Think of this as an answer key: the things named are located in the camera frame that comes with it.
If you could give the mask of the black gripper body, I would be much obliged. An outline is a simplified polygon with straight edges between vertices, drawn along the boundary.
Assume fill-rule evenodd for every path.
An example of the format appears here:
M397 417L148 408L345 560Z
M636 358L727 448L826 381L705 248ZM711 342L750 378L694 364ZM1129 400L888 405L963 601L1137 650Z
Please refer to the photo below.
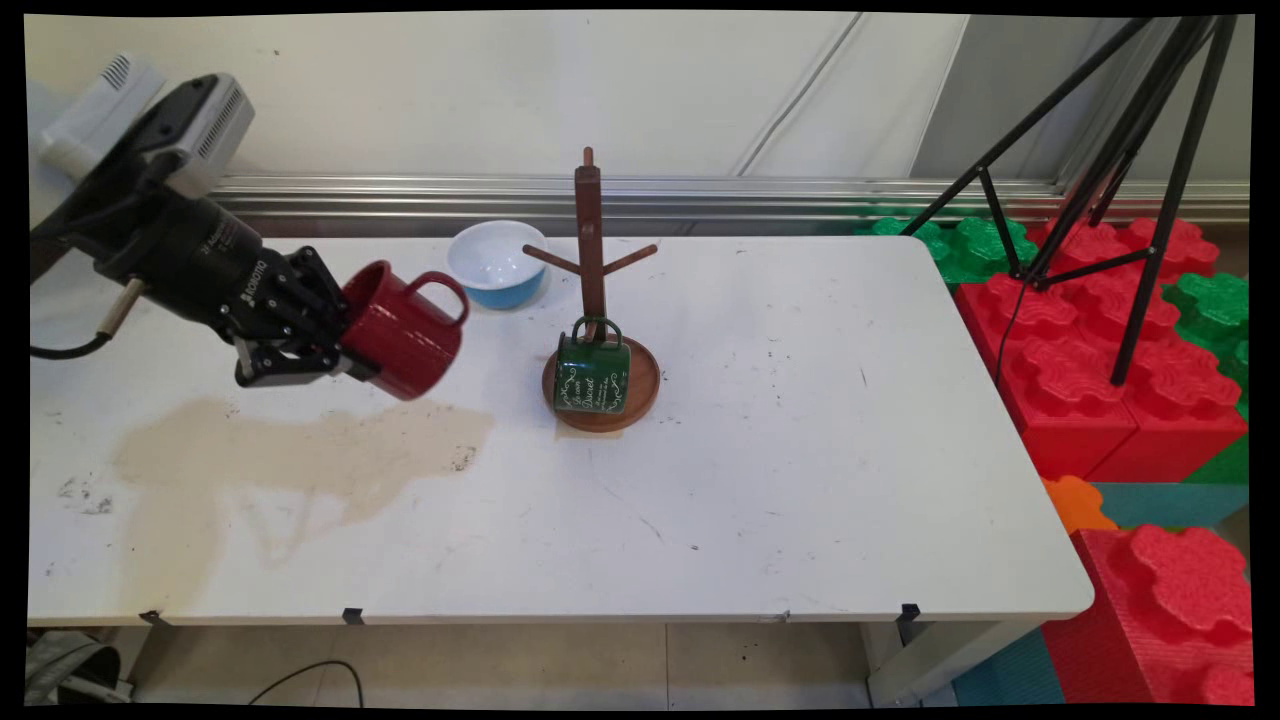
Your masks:
M209 199L161 190L93 236L99 274L143 281L154 304L225 343L283 341L303 328L302 306L276 286L285 259Z

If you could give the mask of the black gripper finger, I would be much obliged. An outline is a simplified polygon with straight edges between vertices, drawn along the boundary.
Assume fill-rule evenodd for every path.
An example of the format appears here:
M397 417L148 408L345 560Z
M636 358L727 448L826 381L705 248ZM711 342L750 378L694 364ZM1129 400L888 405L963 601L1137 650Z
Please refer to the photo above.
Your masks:
M284 256L284 292L326 328L349 324L349 304L319 252L303 246Z
M351 375L372 382L381 365L348 348L337 333L293 334L284 338L234 337L236 383L242 388L306 386L328 375Z

